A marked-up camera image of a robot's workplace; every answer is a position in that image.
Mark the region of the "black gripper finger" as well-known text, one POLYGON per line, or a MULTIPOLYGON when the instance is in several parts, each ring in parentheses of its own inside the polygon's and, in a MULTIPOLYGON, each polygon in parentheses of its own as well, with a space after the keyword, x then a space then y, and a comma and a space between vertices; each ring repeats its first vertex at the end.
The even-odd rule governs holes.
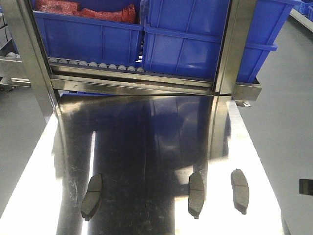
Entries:
POLYGON ((313 180, 299 179, 299 193, 303 195, 313 195, 313 180))

